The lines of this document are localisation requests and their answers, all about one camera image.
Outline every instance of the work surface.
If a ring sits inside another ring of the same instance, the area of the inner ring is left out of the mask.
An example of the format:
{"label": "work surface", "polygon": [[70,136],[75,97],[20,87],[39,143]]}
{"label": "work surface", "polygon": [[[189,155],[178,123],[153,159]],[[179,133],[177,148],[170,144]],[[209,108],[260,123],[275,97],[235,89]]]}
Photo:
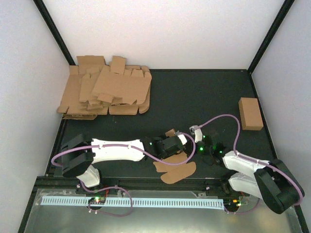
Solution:
{"label": "work surface", "polygon": [[[238,102],[241,97],[255,97],[250,76],[245,70],[152,70],[150,109],[136,116],[98,116],[95,120],[69,120],[63,136],[67,142],[80,133],[107,141],[130,141],[144,136],[155,137],[174,128],[189,132],[220,114],[233,114],[240,119]],[[230,117],[217,119],[202,131],[214,142],[232,147],[237,123]],[[258,158],[274,158],[265,131],[241,131],[237,150]],[[195,155],[196,172],[187,179],[220,178],[228,170],[203,162]],[[152,159],[146,161],[106,161],[94,165],[103,177],[160,178]]]}

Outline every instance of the cable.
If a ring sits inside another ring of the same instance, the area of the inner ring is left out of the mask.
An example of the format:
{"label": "cable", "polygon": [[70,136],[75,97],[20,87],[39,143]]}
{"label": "cable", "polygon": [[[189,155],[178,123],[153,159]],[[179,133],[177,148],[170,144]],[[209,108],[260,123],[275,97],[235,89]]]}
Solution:
{"label": "cable", "polygon": [[118,186],[112,186],[112,187],[107,187],[107,188],[102,188],[102,189],[99,189],[99,190],[96,190],[96,191],[93,191],[93,190],[89,190],[85,185],[84,183],[81,181],[81,185],[83,187],[83,189],[89,193],[98,193],[98,192],[102,192],[102,191],[105,191],[105,190],[109,190],[109,189],[119,189],[119,190],[122,190],[123,192],[125,192],[129,199],[130,199],[130,202],[131,202],[131,206],[130,206],[130,210],[126,213],[126,214],[122,214],[122,215],[117,215],[117,214],[112,214],[112,213],[109,213],[109,212],[105,212],[105,211],[100,211],[100,210],[92,210],[90,205],[91,205],[91,202],[88,204],[87,208],[89,209],[89,211],[93,211],[93,212],[96,212],[96,213],[101,213],[101,214],[104,214],[104,215],[109,215],[109,216],[113,216],[113,217],[125,217],[125,216],[128,216],[130,215],[134,208],[133,208],[133,199],[131,197],[131,195],[129,194],[129,192],[127,190],[125,190],[124,188],[121,188],[121,187],[118,187]]}
{"label": "cable", "polygon": [[[135,147],[135,146],[130,146],[130,145],[125,145],[125,144],[106,144],[106,145],[103,145],[103,148],[105,147],[127,147],[127,148],[133,148],[133,149],[136,149],[136,150],[139,150],[140,152],[144,153],[145,155],[149,156],[150,158],[160,162],[160,163],[163,163],[163,164],[166,164],[166,165],[174,165],[174,166],[177,166],[177,165],[181,165],[181,164],[185,164],[187,163],[193,156],[194,156],[194,153],[195,153],[195,141],[194,139],[187,133],[180,133],[180,134],[183,134],[184,136],[188,137],[192,143],[193,143],[193,149],[192,149],[192,152],[191,152],[191,155],[188,157],[188,159],[186,159],[185,161],[183,162],[180,162],[180,163],[176,163],[176,164],[172,164],[172,163],[167,163],[167,162],[164,162],[156,157],[154,157],[153,155],[151,155],[150,153],[142,150],[141,148],[138,148],[138,147]],[[57,155],[55,155],[52,159],[51,159],[51,163],[55,166],[62,166],[61,164],[58,164],[55,162],[55,159],[65,155],[65,154],[68,154],[68,153],[71,153],[71,152],[74,152],[74,151],[78,151],[78,150],[86,150],[86,149],[91,149],[91,148],[99,148],[100,146],[99,145],[96,145],[96,146],[84,146],[84,147],[77,147],[77,148],[73,148],[73,149],[70,149],[70,150],[66,150],[64,152],[61,152]]]}
{"label": "cable", "polygon": [[255,205],[252,209],[250,209],[250,210],[248,210],[248,211],[245,211],[245,212],[231,212],[231,211],[228,211],[227,208],[225,207],[225,205],[224,205],[224,210],[225,210],[228,214],[244,215],[244,214],[247,214],[247,213],[250,213],[250,212],[254,211],[254,210],[259,206],[259,203],[260,203],[260,199],[258,198],[258,201],[257,201],[256,205]]}
{"label": "cable", "polygon": [[288,175],[286,175],[284,172],[282,172],[281,170],[277,169],[277,168],[274,167],[274,166],[271,166],[271,165],[268,164],[268,163],[264,163],[264,162],[262,162],[262,161],[260,161],[260,160],[258,160],[258,159],[248,158],[248,157],[246,157],[246,155],[243,155],[243,154],[237,152],[236,146],[237,146],[238,138],[239,138],[239,136],[240,136],[241,126],[240,126],[240,122],[239,122],[239,120],[237,119],[236,116],[231,115],[231,114],[222,114],[222,115],[216,116],[216,117],[212,118],[211,120],[205,122],[204,124],[198,126],[198,129],[199,129],[199,128],[202,128],[202,127],[204,127],[204,126],[206,126],[207,124],[209,124],[209,123],[211,123],[212,121],[214,121],[214,120],[216,120],[216,119],[218,119],[218,118],[221,118],[221,117],[231,117],[231,118],[235,119],[235,121],[236,121],[237,124],[238,124],[238,132],[237,132],[237,135],[236,135],[236,137],[235,137],[235,139],[234,139],[234,143],[233,143],[233,151],[234,151],[234,153],[235,153],[238,157],[240,157],[240,158],[242,158],[242,159],[245,159],[245,160],[247,160],[247,161],[253,162],[253,163],[255,163],[255,164],[258,163],[258,164],[260,164],[260,165],[267,166],[267,167],[271,168],[272,170],[276,171],[277,173],[279,173],[280,175],[282,175],[282,176],[283,176],[285,179],[287,179],[287,181],[296,189],[297,193],[299,194],[299,200],[298,200],[298,202],[295,203],[294,205],[300,205],[300,203],[302,202],[302,199],[303,199],[302,192],[300,191],[300,188],[298,187],[298,185],[296,185],[296,183],[295,183]]}

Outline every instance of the wall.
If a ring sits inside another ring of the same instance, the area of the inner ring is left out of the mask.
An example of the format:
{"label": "wall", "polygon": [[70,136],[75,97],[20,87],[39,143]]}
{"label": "wall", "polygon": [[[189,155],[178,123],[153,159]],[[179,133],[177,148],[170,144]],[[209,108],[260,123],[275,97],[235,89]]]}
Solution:
{"label": "wall", "polygon": [[44,175],[69,72],[33,1],[1,1],[0,56],[0,232],[15,233]]}
{"label": "wall", "polygon": [[248,68],[284,0],[45,0],[72,56],[150,68]]}
{"label": "wall", "polygon": [[277,154],[303,186],[311,227],[311,1],[296,0],[259,66],[256,89]]}

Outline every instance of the white slotted strip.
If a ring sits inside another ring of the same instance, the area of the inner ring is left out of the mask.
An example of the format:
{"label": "white slotted strip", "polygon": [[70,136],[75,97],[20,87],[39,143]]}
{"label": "white slotted strip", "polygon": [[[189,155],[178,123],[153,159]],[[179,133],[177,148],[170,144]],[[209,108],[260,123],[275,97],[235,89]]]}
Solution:
{"label": "white slotted strip", "polygon": [[[62,197],[45,196],[41,205],[58,206],[87,206],[92,197]],[[134,207],[149,208],[197,208],[223,210],[222,199],[169,199],[169,198],[132,198]],[[92,204],[91,206],[130,207],[129,198],[106,198],[105,204]]]}

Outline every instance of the pile of flattened cardboard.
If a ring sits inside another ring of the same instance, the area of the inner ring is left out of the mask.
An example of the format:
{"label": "pile of flattened cardboard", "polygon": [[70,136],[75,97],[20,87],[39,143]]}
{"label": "pile of flattened cardboard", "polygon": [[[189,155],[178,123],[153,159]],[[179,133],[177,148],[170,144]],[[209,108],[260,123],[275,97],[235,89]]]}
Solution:
{"label": "pile of flattened cardboard", "polygon": [[97,115],[136,115],[150,105],[151,74],[146,66],[127,66],[113,56],[78,56],[78,66],[69,67],[69,78],[58,113],[64,119],[89,119]]}

